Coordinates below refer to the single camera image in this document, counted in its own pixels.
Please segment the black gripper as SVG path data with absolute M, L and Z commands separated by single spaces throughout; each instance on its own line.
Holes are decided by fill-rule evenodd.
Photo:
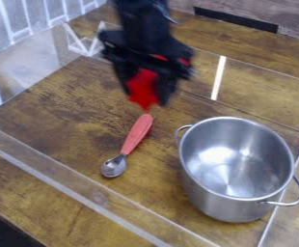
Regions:
M 142 61 L 154 55 L 170 59 L 194 56 L 194 50 L 171 34 L 169 0 L 113 0 L 121 20 L 119 30 L 103 30 L 98 38 L 103 43 L 102 55 L 114 64 L 114 70 L 125 93 L 130 93 L 131 63 L 141 67 Z M 175 93 L 178 76 L 169 70 L 159 72 L 157 94 L 159 104 L 169 104 Z

